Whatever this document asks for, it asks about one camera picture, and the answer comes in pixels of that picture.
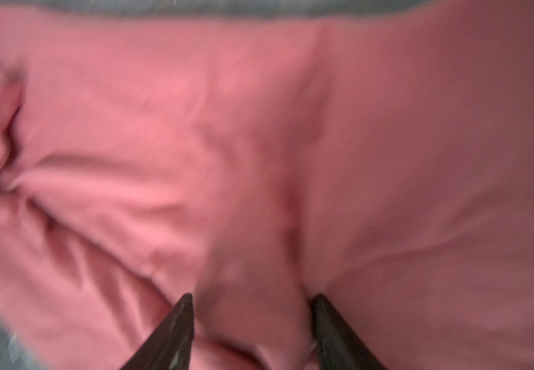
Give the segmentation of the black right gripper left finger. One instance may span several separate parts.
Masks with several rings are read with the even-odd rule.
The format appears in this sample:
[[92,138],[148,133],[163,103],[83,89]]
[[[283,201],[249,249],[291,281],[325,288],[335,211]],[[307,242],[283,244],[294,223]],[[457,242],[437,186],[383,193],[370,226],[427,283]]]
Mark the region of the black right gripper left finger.
[[188,370],[193,341],[193,295],[187,293],[120,370]]

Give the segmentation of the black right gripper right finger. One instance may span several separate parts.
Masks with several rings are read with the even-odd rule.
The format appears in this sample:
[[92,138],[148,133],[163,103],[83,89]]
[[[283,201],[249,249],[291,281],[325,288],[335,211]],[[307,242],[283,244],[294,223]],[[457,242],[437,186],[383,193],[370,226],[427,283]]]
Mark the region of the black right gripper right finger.
[[387,370],[325,295],[314,297],[311,310],[320,369]]

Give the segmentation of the pink-red t-shirt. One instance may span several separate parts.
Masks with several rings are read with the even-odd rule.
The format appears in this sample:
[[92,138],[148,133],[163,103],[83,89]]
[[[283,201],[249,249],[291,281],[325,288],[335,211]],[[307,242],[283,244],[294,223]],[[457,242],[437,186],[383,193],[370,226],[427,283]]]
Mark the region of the pink-red t-shirt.
[[325,294],[390,369],[534,369],[534,1],[368,18],[0,6],[0,322],[118,369],[310,368]]

